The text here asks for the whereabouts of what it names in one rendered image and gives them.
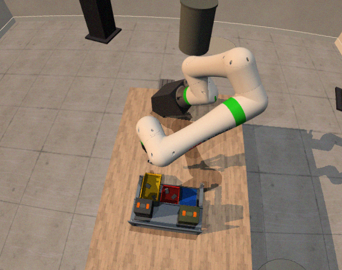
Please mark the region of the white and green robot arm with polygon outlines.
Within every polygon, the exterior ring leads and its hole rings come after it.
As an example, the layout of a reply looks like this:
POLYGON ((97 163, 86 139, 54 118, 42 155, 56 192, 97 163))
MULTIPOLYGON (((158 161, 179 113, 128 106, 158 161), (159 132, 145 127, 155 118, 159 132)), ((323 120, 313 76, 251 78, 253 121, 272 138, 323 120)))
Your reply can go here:
POLYGON ((157 118, 142 117, 136 125, 137 135, 150 161, 159 167, 168 166, 201 143, 260 115, 268 106, 255 57, 244 47, 206 57, 187 57, 182 72, 186 79, 175 94, 182 108, 209 105, 217 100, 218 89, 211 77, 228 78, 235 95, 169 136, 157 118))

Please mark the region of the red bin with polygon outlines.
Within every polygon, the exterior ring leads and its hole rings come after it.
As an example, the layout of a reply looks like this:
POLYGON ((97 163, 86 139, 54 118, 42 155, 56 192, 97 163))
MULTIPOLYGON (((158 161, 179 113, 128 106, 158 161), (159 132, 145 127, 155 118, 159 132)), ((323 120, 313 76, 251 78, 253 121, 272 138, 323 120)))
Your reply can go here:
POLYGON ((163 185, 160 202, 178 204, 179 191, 180 191, 180 187, 178 187, 178 186, 163 185), (166 194, 166 192, 165 192, 166 188, 168 188, 169 194, 166 194), (171 196, 173 196, 174 194, 176 194, 177 197, 173 200, 171 198, 171 196))

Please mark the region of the yellow bin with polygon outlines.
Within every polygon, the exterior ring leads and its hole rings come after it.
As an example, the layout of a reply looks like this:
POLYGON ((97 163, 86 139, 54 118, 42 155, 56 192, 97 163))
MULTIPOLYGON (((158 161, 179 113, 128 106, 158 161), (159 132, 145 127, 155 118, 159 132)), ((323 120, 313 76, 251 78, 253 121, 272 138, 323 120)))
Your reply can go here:
POLYGON ((162 175, 160 175, 160 174, 145 173, 144 178, 143 178, 142 187, 141 187, 140 198, 153 200, 152 195, 155 195, 156 199, 157 199, 155 201, 158 201, 161 180, 162 180, 162 175), (147 187, 145 187, 144 182, 145 182, 145 185, 147 183, 151 187, 149 189, 147 187))

